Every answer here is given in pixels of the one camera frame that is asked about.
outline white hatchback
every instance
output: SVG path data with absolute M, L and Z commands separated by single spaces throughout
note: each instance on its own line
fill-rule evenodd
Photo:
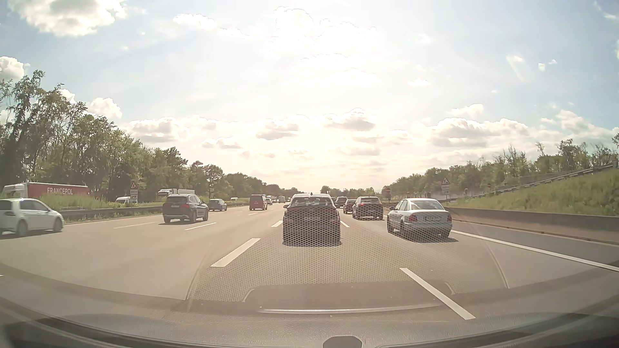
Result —
M 10 231 L 26 236 L 29 231 L 60 232 L 63 227 L 63 216 L 37 199 L 0 199 L 0 233 Z

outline tire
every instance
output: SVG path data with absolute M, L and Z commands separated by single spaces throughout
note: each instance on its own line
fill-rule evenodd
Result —
M 29 230 L 26 221 L 21 220 L 19 223 L 17 223 L 17 229 L 15 230 L 15 234 L 17 234 L 18 237 L 26 237 L 28 233 Z
M 54 228 L 52 228 L 52 231 L 54 231 L 54 233 L 58 233 L 62 230 L 63 230 L 63 222 L 59 218 L 57 218 L 54 221 Z

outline white car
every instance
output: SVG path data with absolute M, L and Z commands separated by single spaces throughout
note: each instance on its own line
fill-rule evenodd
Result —
M 22 237 L 29 231 L 60 232 L 63 227 L 63 216 L 37 199 L 0 199 L 0 232 L 10 231 Z
M 387 214 L 389 233 L 396 229 L 404 234 L 447 238 L 451 228 L 451 214 L 435 199 L 406 198 L 389 208 Z

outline truck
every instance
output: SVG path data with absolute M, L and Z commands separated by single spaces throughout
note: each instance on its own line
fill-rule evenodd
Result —
M 2 189 L 2 193 L 6 196 L 15 198 L 40 198 L 47 194 L 55 194 L 58 196 L 88 196 L 90 190 L 88 186 L 34 183 L 27 181 L 25 183 L 6 185 Z
M 195 189 L 184 189 L 184 188 L 162 188 L 157 192 L 157 196 L 160 198 L 165 198 L 171 194 L 179 194 L 179 193 L 191 193 L 195 194 Z

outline treeline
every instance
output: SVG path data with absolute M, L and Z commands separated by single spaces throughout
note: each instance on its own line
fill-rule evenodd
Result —
M 224 174 L 214 164 L 188 165 L 175 147 L 147 147 L 114 122 L 87 113 L 84 103 L 69 102 L 62 85 L 42 88 L 43 76 L 35 71 L 15 83 L 0 82 L 6 117 L 0 122 L 0 188 L 26 180 L 86 185 L 109 201 L 128 195 L 131 181 L 139 185 L 140 201 L 154 201 L 162 188 L 223 199 L 299 193 L 243 173 Z
M 619 133 L 612 137 L 619 148 Z M 548 155 L 540 142 L 536 143 L 539 153 L 537 159 L 529 160 L 524 151 L 510 146 L 493 160 L 480 158 L 465 165 L 453 165 L 449 169 L 430 168 L 424 174 L 403 176 L 383 187 L 391 189 L 391 196 L 400 198 L 408 194 L 431 192 L 441 194 L 443 178 L 450 181 L 450 193 L 467 195 L 487 192 L 494 189 L 509 188 L 551 178 L 563 173 L 575 172 L 591 167 L 615 163 L 619 154 L 602 144 L 590 146 L 585 142 L 575 144 L 572 139 L 562 140 L 556 146 L 558 153 Z

